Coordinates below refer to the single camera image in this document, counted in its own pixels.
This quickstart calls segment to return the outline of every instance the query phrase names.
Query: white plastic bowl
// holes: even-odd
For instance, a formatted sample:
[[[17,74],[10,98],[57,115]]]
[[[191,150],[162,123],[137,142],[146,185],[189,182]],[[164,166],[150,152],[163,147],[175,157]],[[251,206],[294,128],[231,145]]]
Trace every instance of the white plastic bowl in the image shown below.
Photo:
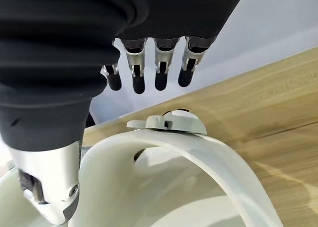
[[[134,156],[146,149],[134,162]],[[84,156],[69,227],[282,227],[261,183],[229,146],[204,135],[137,130]],[[1,227],[49,227],[11,171],[0,181]]]

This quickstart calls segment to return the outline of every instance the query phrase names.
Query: wooden table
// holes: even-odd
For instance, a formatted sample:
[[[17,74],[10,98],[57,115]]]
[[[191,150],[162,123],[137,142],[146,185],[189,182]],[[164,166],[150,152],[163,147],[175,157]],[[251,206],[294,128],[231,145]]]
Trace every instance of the wooden table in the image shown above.
[[[88,128],[83,144],[176,108],[196,114],[209,136],[247,161],[284,226],[318,226],[318,48]]]

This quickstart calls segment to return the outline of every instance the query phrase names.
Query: robotic hand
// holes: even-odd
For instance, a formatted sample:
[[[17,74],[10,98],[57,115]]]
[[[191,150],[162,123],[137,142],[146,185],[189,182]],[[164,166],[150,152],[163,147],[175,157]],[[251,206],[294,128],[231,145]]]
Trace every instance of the robotic hand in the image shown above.
[[[0,0],[0,132],[24,196],[48,221],[61,225],[76,210],[85,120],[107,85],[101,67],[113,90],[122,86],[113,40],[122,40],[140,94],[146,39],[155,39],[155,86],[164,90],[185,36],[178,83],[187,86],[238,2]]]

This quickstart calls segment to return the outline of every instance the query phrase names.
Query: gray latch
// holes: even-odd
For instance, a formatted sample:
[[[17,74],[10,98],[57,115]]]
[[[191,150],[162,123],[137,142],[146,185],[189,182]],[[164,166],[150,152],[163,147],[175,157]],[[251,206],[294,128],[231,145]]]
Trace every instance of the gray latch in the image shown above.
[[[202,121],[194,114],[184,110],[173,110],[164,115],[152,115],[147,120],[131,120],[128,128],[134,129],[160,129],[185,131],[196,134],[207,134]]]

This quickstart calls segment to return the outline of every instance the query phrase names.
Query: black rubber sleeve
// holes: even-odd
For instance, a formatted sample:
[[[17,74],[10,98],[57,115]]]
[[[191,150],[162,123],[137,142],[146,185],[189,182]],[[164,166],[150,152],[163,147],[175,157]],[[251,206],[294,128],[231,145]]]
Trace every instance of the black rubber sleeve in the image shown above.
[[[10,147],[53,150],[81,138],[107,84],[100,69],[120,55],[113,39],[148,14],[147,0],[134,1],[0,0],[0,132]]]
[[[215,39],[239,0],[154,0],[148,18],[118,37],[171,39],[196,36]]]

